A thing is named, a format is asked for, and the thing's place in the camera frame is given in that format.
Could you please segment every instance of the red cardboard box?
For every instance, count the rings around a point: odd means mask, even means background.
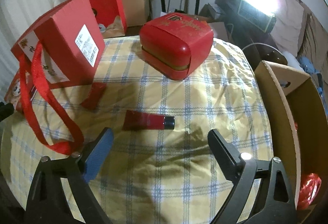
[[[68,0],[37,19],[11,51],[31,61],[38,41],[51,89],[93,82],[105,48],[89,0]]]
[[[170,13],[147,22],[140,30],[146,61],[172,80],[183,80],[208,57],[213,31],[199,20]]]
[[[124,36],[126,19],[122,0],[90,0],[103,38]]]
[[[29,74],[28,72],[25,72],[25,76],[26,76],[27,89],[30,92],[29,96],[32,100],[35,96],[36,88],[33,84],[31,74]],[[4,101],[6,103],[12,103],[15,110],[23,113],[23,107],[22,107],[22,102],[21,102],[21,93],[20,93],[19,70],[16,73],[16,75],[14,76],[14,79],[12,80],[12,82],[8,88],[8,91],[5,95]]]

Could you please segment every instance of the red lotion tube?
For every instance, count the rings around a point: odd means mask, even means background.
[[[175,117],[127,110],[123,130],[174,130]]]

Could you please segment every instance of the blue plaid pattern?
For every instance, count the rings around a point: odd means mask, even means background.
[[[53,90],[81,127],[86,143],[104,127],[114,131],[112,150],[89,183],[96,199],[113,223],[210,223],[232,184],[211,154],[208,131],[217,128],[239,151],[256,158],[273,156],[268,117],[243,53],[216,40],[206,61],[188,78],[175,82],[140,58],[138,37],[105,42],[95,81],[107,83],[107,89],[96,110],[80,106],[90,86]],[[72,139],[39,94],[33,109],[49,142]],[[124,132],[127,109],[175,116],[175,130]],[[1,171],[25,207],[40,158],[65,156],[43,147],[19,113],[7,119],[2,140]],[[74,217],[83,220],[68,182],[62,183]],[[247,218],[258,186],[255,182],[240,220]]]

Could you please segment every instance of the barcode sticker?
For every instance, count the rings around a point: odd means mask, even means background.
[[[89,61],[90,65],[94,67],[99,49],[95,41],[92,39],[91,34],[89,33],[89,30],[86,25],[83,25],[75,40],[75,43],[81,50],[87,61]]]

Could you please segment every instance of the red bag handle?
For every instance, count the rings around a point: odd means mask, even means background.
[[[27,89],[25,72],[28,70],[27,60],[25,54],[19,57],[19,77],[20,77],[20,88],[21,88],[21,101],[23,111],[28,124],[34,131],[37,139],[40,143],[48,147],[49,149],[64,155],[71,155],[77,148],[81,147],[84,142],[84,137],[81,129],[78,125],[68,116],[64,108],[58,103],[55,96],[51,92],[47,79],[42,69],[41,54],[43,46],[39,41],[35,48],[34,56],[32,59],[32,79],[35,88],[39,91],[40,95],[48,104],[57,112],[64,124],[67,126],[69,132],[74,138],[74,142],[65,141],[49,145],[43,136],[43,132],[40,128],[39,122],[32,108],[31,98]]]

